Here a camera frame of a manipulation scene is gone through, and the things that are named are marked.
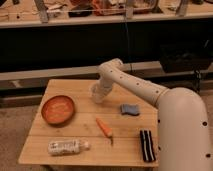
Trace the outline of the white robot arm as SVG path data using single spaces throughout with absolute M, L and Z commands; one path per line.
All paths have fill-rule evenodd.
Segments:
M 157 109 L 158 171 L 213 171 L 213 152 L 205 103 L 188 88 L 167 88 L 122 71 L 118 59 L 98 67 L 93 86 L 95 102 L 103 101 L 114 84 L 129 90 Z

